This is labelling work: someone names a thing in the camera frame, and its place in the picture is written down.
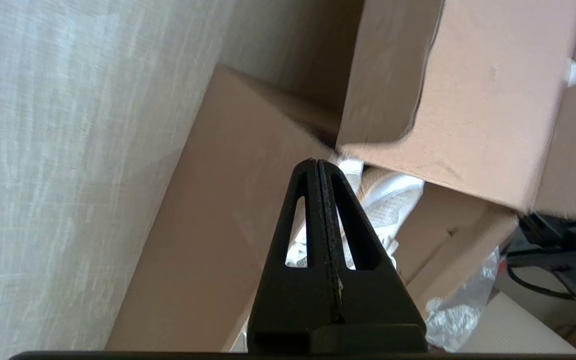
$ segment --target black cable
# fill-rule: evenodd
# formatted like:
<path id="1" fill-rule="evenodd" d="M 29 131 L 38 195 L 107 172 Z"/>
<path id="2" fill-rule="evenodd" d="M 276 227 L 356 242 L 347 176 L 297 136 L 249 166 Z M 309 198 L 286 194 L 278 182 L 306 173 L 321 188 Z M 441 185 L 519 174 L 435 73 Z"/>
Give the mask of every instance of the black cable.
<path id="1" fill-rule="evenodd" d="M 564 300 L 576 300 L 576 297 L 570 292 L 558 292 L 551 289 L 546 289 L 545 287 L 533 285 L 524 280 L 521 280 L 521 278 L 519 278 L 519 276 L 515 274 L 512 267 L 510 266 L 506 266 L 506 271 L 508 273 L 508 276 L 512 280 L 514 280 L 515 283 L 521 285 L 522 287 L 528 290 L 532 290 L 533 292 L 542 294 L 543 296 L 556 297 L 558 299 L 564 299 Z"/>

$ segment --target textured wall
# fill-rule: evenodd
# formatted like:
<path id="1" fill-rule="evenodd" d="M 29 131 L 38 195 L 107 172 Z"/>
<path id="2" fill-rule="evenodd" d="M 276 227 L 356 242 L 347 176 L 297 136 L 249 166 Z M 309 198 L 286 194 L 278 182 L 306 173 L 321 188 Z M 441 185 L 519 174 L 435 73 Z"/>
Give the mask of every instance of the textured wall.
<path id="1" fill-rule="evenodd" d="M 0 359 L 105 345 L 232 8 L 0 0 Z"/>

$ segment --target cardboard box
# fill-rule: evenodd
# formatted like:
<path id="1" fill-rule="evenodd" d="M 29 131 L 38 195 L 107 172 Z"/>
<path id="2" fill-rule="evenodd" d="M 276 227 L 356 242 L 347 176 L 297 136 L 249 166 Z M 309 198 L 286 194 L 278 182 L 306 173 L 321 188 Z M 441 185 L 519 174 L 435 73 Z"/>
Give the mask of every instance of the cardboard box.
<path id="1" fill-rule="evenodd" d="M 215 69 L 107 349 L 231 348 L 293 167 L 334 153 L 312 133 L 428 180 L 395 253 L 427 316 L 514 230 L 516 210 L 576 216 L 576 87 L 560 82 L 575 37 L 574 1 L 368 0 L 341 121 Z"/>
<path id="2" fill-rule="evenodd" d="M 367 1 L 337 146 L 576 219 L 575 48 L 576 0 Z"/>

